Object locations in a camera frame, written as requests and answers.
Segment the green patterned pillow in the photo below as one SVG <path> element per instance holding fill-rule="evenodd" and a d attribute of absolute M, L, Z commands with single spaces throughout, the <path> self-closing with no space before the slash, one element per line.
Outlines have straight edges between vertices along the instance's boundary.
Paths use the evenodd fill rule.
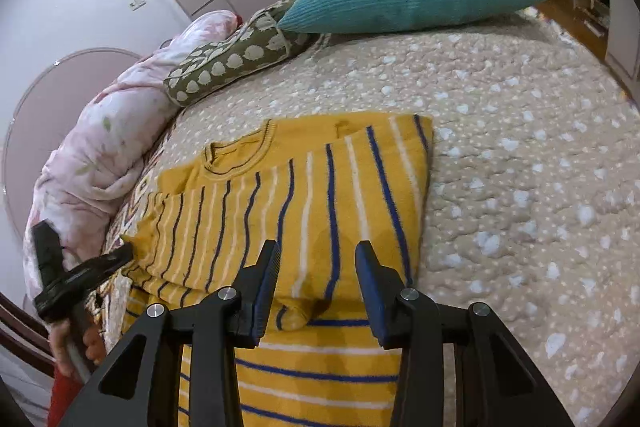
<path fill-rule="evenodd" d="M 186 107 L 238 78 L 301 53 L 309 35 L 276 26 L 294 1 L 280 0 L 257 11 L 225 41 L 197 47 L 164 80 L 169 98 Z"/>

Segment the yellow striped sweater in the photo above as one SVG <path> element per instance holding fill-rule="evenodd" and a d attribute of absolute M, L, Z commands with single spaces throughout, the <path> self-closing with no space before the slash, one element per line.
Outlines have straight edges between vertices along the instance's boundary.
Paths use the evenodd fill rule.
<path fill-rule="evenodd" d="M 431 121 L 356 112 L 270 120 L 163 172 L 138 233 L 124 322 L 144 308 L 194 305 L 252 265 L 265 239 L 282 248 L 268 330 L 236 351 L 244 423 L 386 426 L 399 353 L 372 336 L 354 250 L 372 242 L 411 283 L 428 184 Z M 190 348 L 178 421 L 188 425 Z"/>

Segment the mattress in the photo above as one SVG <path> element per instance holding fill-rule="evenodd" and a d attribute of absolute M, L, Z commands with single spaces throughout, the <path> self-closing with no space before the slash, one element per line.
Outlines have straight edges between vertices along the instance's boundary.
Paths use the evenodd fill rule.
<path fill-rule="evenodd" d="M 263 119 L 384 110 L 433 118 L 418 288 L 488 302 L 576 425 L 596 426 L 640 359 L 640 116 L 606 68 L 535 10 L 474 26 L 322 36 L 182 112 L 110 228 L 132 233 L 158 172 Z M 113 346 L 128 280 L 110 285 Z M 447 358 L 446 425 L 454 424 Z"/>

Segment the silver screw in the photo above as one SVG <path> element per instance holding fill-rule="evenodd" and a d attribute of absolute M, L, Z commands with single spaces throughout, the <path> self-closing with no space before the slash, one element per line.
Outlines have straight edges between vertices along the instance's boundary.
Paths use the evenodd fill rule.
<path fill-rule="evenodd" d="M 491 308 L 484 304 L 484 302 L 476 302 L 473 305 L 472 309 L 476 315 L 480 315 L 481 317 L 486 317 L 489 313 L 491 313 Z"/>
<path fill-rule="evenodd" d="M 220 288 L 218 290 L 218 297 L 223 301 L 228 301 L 238 295 L 238 292 L 235 288 L 231 288 L 231 286 L 225 286 L 224 288 Z"/>
<path fill-rule="evenodd" d="M 402 288 L 402 290 L 400 291 L 400 296 L 405 301 L 415 301 L 415 299 L 417 299 L 419 295 L 420 294 L 418 293 L 418 290 L 415 288 Z"/>
<path fill-rule="evenodd" d="M 146 309 L 146 314 L 149 315 L 149 317 L 159 317 L 163 313 L 164 313 L 164 306 L 158 303 L 151 304 L 151 306 L 149 306 L 149 308 Z"/>

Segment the human hand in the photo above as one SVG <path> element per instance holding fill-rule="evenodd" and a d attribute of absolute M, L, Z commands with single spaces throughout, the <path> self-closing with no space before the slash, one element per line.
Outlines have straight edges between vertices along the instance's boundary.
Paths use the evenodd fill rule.
<path fill-rule="evenodd" d="M 66 342 L 69 338 L 70 328 L 71 323 L 68 319 L 53 324 L 49 332 L 49 345 L 51 346 L 51 352 L 53 358 L 56 360 L 60 373 L 65 377 L 75 378 L 79 381 L 80 379 L 76 374 L 74 365 L 66 350 Z M 86 346 L 85 354 L 89 360 L 95 363 L 95 365 L 98 365 L 104 360 L 104 357 L 107 355 L 107 350 L 104 347 L 98 326 L 89 326 L 82 336 L 82 341 Z"/>

